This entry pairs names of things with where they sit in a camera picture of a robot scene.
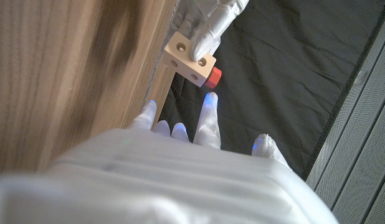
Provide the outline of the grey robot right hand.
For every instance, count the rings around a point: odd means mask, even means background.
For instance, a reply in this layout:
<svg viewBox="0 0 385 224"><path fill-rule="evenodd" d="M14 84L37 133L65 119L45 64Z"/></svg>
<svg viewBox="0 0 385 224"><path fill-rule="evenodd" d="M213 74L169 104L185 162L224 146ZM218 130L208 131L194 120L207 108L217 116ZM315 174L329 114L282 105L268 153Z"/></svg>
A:
<svg viewBox="0 0 385 224"><path fill-rule="evenodd" d="M0 223L336 223L269 135L248 156L220 149L217 101L206 95L193 140L150 101L43 172L1 175Z"/></svg>

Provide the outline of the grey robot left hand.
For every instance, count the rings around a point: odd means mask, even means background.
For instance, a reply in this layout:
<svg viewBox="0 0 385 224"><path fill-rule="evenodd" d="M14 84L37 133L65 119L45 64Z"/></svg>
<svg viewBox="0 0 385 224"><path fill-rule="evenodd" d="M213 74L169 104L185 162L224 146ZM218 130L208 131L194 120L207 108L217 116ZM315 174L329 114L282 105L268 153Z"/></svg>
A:
<svg viewBox="0 0 385 224"><path fill-rule="evenodd" d="M248 3L249 0L179 0L165 41L179 32L192 42L190 57L194 61L213 55L221 35Z"/></svg>

